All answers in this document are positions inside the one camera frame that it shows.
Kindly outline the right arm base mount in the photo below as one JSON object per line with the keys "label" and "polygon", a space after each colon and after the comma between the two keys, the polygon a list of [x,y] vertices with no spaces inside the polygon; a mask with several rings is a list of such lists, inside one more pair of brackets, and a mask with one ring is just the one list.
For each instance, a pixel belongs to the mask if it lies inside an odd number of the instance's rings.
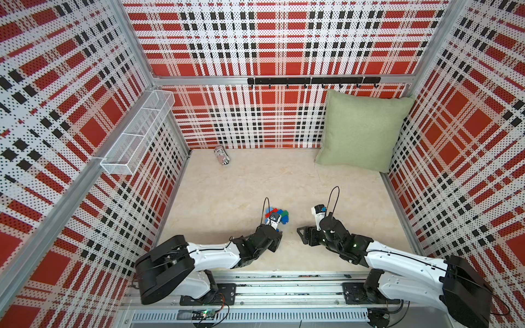
{"label": "right arm base mount", "polygon": [[399,299],[385,299],[383,296],[375,296],[366,292],[363,282],[347,282],[342,284],[343,296],[347,305],[400,305]]}

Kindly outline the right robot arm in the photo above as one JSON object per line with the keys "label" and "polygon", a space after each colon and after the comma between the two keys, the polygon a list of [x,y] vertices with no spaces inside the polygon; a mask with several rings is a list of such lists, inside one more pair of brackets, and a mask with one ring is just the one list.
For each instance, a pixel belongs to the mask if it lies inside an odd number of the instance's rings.
{"label": "right robot arm", "polygon": [[350,233],[332,215],[297,229],[303,244],[322,245],[343,260],[368,268],[372,299],[399,299],[448,313],[465,327],[489,327],[493,289],[465,259],[429,258]]}

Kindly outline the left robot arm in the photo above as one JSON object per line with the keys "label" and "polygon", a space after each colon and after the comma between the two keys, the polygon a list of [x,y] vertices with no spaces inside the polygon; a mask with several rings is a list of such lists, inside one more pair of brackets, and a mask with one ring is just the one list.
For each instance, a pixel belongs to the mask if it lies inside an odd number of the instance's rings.
{"label": "left robot arm", "polygon": [[188,296],[207,303],[218,293],[213,269],[237,269],[251,265],[265,251],[275,252],[282,232],[261,224],[248,236],[228,243],[203,245],[189,243],[176,235],[135,261],[143,305],[157,303],[169,295]]}

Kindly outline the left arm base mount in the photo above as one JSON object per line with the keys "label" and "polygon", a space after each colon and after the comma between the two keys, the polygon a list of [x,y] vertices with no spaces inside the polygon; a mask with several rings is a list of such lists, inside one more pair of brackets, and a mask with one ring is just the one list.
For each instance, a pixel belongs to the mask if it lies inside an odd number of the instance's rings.
{"label": "left arm base mount", "polygon": [[236,284],[218,284],[199,299],[182,296],[180,306],[232,306],[235,303]]}

